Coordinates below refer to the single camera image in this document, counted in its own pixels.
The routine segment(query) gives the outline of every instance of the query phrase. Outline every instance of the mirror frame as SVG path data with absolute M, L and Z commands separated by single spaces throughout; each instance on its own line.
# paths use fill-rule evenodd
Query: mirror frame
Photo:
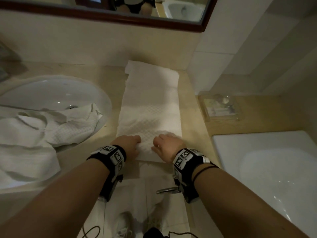
M 20 2 L 12 0 L 0 0 L 0 9 L 96 21 L 106 21 L 145 27 L 166 28 L 190 32 L 203 32 L 207 27 L 209 18 L 215 8 L 216 3 L 217 0 L 208 0 L 208 3 L 206 5 L 207 8 L 204 11 L 203 19 L 200 20 L 200 22 L 181 20 L 176 21 L 175 19 L 163 19 L 159 17 L 145 18 L 138 16 L 137 14 L 125 16 L 112 13 L 113 11 L 105 13 L 104 11 L 99 11 L 98 9 L 92 8 L 74 9 L 62 5 L 53 4 L 51 6 L 48 6 L 36 2 Z

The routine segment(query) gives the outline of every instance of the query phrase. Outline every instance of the cable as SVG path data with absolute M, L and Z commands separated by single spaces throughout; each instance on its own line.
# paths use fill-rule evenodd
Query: cable
M 94 238 L 97 238 L 98 236 L 99 236 L 99 234 L 100 234 L 100 226 L 94 226 L 93 228 L 90 228 L 90 230 L 89 231 L 87 231 L 87 232 L 85 232 L 85 230 L 84 230 L 84 227 L 82 227 L 82 232 L 84 233 L 84 236 L 82 237 L 82 238 L 91 238 L 91 237 L 87 237 L 86 235 L 90 232 L 90 231 L 92 231 L 94 228 L 98 228 L 99 229 L 99 231 L 98 231 L 98 234 L 94 237 Z
M 186 235 L 186 234 L 190 234 L 190 235 L 194 236 L 195 238 L 198 238 L 196 235 L 194 235 L 194 234 L 193 234 L 193 233 L 191 233 L 191 232 L 176 233 L 176 232 L 171 232 L 171 231 L 169 231 L 169 232 L 168 232 L 168 238 L 170 238 L 170 233 L 175 234 L 175 235 L 178 235 L 178 236 L 181 236 L 181 235 Z

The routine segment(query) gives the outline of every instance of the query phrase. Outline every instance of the white towel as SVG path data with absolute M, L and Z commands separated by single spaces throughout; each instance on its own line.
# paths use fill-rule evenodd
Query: white towel
M 101 116 L 95 104 L 63 111 L 0 107 L 0 188 L 55 175 L 60 166 L 54 147 L 84 141 Z
M 168 68 L 129 61 L 117 136 L 140 135 L 138 160 L 162 162 L 151 150 L 161 133 L 182 136 L 178 103 L 179 74 Z

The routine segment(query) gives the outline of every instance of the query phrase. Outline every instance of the white sink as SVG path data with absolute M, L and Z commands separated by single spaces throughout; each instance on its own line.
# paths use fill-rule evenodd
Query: white sink
M 317 237 L 317 146 L 304 131 L 213 136 L 225 171 Z
M 65 110 L 95 103 L 103 115 L 95 134 L 111 114 L 108 95 L 94 84 L 75 77 L 50 75 L 32 78 L 29 82 L 0 96 L 0 105 L 30 110 Z M 72 146 L 59 148 L 65 150 Z
M 168 18 L 186 21 L 200 21 L 206 6 L 187 1 L 165 0 L 163 2 L 163 7 Z

